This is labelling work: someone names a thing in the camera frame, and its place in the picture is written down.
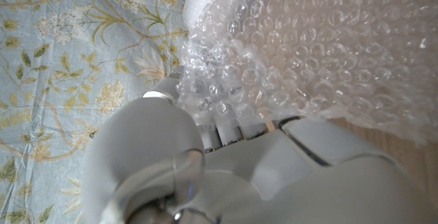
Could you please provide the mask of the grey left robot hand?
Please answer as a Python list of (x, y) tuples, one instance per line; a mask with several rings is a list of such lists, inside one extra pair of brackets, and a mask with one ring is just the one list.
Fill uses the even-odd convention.
[(436, 223), (437, 209), (377, 147), (293, 116), (212, 131), (159, 81), (98, 130), (83, 166), (86, 223)]

